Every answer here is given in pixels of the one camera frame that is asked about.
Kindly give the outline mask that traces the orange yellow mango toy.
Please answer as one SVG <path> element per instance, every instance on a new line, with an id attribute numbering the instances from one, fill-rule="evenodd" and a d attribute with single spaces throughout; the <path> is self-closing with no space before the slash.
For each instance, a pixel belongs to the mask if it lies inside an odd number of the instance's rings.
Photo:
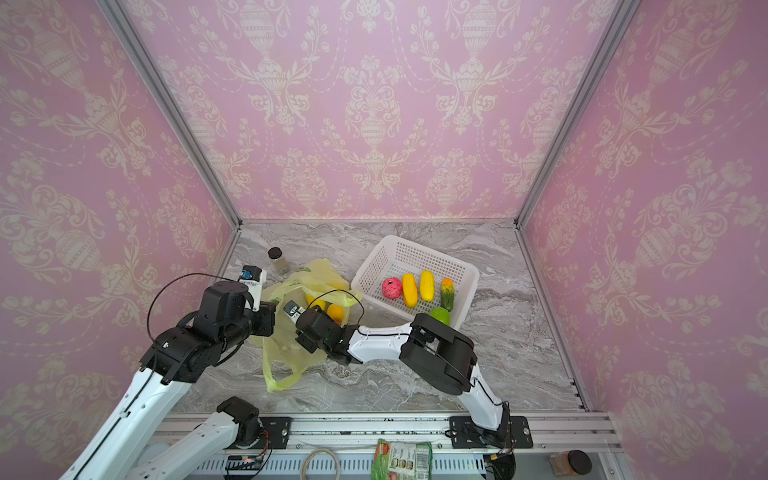
<path id="1" fill-rule="evenodd" d="M 326 313 L 337 325 L 345 325 L 347 313 L 344 307 L 337 304 L 329 304 L 327 306 Z"/>

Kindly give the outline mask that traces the yellow lemon toy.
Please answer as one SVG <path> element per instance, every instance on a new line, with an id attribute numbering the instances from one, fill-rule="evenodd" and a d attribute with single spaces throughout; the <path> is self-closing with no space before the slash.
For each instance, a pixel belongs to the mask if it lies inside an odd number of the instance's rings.
<path id="1" fill-rule="evenodd" d="M 307 295 L 306 300 L 307 300 L 307 306 L 309 308 L 318 307 L 322 311 L 327 310 L 327 302 L 323 298 L 317 299 L 312 295 Z"/>

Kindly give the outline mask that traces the yellow-green plastic bag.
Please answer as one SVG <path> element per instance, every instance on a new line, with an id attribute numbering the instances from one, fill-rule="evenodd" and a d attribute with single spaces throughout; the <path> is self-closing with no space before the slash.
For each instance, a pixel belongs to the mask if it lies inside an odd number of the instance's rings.
<path id="1" fill-rule="evenodd" d="M 329 304 L 337 304 L 346 309 L 349 322 L 350 313 L 359 307 L 361 293 L 350 288 L 350 283 L 327 259 L 315 259 L 284 280 L 272 283 L 263 291 L 262 298 L 275 302 L 274 333 L 270 337 L 252 336 L 250 342 L 262 349 L 262 369 L 267 391 L 270 393 L 293 387 L 310 367 L 319 365 L 327 359 L 320 349 L 309 353 L 296 342 L 296 327 L 283 312 L 285 303 L 293 300 L 301 307 L 307 307 L 306 296 L 323 298 Z"/>

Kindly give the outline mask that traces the pink dragon fruit toy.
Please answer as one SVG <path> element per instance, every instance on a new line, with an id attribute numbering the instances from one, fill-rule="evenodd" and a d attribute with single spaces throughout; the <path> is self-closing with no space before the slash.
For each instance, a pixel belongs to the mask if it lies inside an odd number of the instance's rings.
<path id="1" fill-rule="evenodd" d="M 401 297 L 403 291 L 402 282 L 397 277 L 387 278 L 382 282 L 382 295 L 389 300 L 396 300 Z"/>

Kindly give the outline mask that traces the white plastic basket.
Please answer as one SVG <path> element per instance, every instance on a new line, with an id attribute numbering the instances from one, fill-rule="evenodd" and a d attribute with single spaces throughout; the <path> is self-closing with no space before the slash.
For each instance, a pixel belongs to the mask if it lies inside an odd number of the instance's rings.
<path id="1" fill-rule="evenodd" d="M 411 274 L 419 280 L 425 271 L 431 272 L 435 280 L 435 298 L 432 302 L 421 300 L 417 306 L 409 308 L 403 299 L 388 299 L 383 295 L 382 284 L 385 280 L 394 277 L 400 279 L 405 274 Z M 351 286 L 371 304 L 410 321 L 416 314 L 428 313 L 440 306 L 441 282 L 449 279 L 454 285 L 450 325 L 459 329 L 472 305 L 479 278 L 478 268 L 470 263 L 416 242 L 388 235 L 374 247 L 360 266 Z"/>

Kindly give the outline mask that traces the yellow banana toy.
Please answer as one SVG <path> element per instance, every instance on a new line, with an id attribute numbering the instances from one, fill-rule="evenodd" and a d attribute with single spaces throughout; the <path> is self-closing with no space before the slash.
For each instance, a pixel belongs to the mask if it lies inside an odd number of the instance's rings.
<path id="1" fill-rule="evenodd" d="M 406 307 L 413 309 L 418 305 L 418 285 L 411 273 L 406 273 L 402 277 L 402 296 Z"/>

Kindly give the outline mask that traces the yellow corn cob toy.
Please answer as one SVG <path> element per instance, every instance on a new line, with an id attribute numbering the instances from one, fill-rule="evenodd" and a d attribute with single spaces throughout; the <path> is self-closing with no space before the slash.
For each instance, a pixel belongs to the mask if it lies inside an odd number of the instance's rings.
<path id="1" fill-rule="evenodd" d="M 432 272 L 423 270 L 419 281 L 420 298 L 427 303 L 431 303 L 435 298 L 435 278 Z"/>

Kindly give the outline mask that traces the green apple toy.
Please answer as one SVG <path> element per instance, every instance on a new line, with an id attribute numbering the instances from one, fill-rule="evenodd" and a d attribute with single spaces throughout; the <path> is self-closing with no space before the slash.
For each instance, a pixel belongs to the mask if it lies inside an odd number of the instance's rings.
<path id="1" fill-rule="evenodd" d="M 444 307 L 433 308 L 429 315 L 447 326 L 451 325 L 451 312 Z"/>

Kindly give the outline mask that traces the yellow green corn toy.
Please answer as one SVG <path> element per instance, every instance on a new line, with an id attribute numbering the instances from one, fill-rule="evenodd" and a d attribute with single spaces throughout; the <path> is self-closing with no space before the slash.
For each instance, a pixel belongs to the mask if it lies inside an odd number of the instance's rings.
<path id="1" fill-rule="evenodd" d="M 440 285 L 440 306 L 448 312 L 454 308 L 455 287 L 450 278 L 444 278 Z"/>

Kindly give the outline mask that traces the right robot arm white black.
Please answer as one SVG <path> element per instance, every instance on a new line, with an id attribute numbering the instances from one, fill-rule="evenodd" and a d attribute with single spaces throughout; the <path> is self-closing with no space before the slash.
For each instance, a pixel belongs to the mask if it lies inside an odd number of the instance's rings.
<path id="1" fill-rule="evenodd" d="M 512 447 L 509 405 L 487 385 L 466 335 L 423 313 L 386 328 L 340 326 L 318 306 L 299 307 L 289 317 L 297 343 L 308 352 L 322 350 L 341 365 L 398 360 L 433 388 L 456 396 L 484 444 Z"/>

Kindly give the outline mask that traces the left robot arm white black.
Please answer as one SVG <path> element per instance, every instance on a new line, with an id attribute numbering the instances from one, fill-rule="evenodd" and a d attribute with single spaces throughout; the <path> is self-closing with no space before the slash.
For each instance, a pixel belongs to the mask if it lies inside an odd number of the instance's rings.
<path id="1" fill-rule="evenodd" d="M 208 368 L 234 355 L 251 336 L 274 331 L 275 304 L 261 299 L 266 274 L 244 268 L 203 293 L 197 310 L 152 338 L 122 399 L 65 471 L 66 479 L 184 479 L 227 447 L 251 447 L 268 437 L 258 409 L 225 400 L 198 427 L 155 457 L 139 458 L 170 410 Z"/>

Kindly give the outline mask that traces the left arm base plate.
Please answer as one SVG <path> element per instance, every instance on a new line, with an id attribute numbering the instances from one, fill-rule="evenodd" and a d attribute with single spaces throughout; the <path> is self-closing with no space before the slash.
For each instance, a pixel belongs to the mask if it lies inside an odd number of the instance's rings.
<path id="1" fill-rule="evenodd" d="M 289 416 L 262 416 L 257 441 L 252 449 L 286 450 L 291 434 L 292 418 Z"/>

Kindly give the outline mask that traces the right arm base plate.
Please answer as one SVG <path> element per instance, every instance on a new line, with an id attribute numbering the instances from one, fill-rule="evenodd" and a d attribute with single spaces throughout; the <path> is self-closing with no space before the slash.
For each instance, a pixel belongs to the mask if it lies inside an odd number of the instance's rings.
<path id="1" fill-rule="evenodd" d="M 469 416 L 452 416 L 445 435 L 451 440 L 454 449 L 496 448 L 532 449 L 534 441 L 528 419 L 524 416 L 512 416 L 507 425 L 500 425 L 496 430 L 489 430 L 475 425 Z"/>

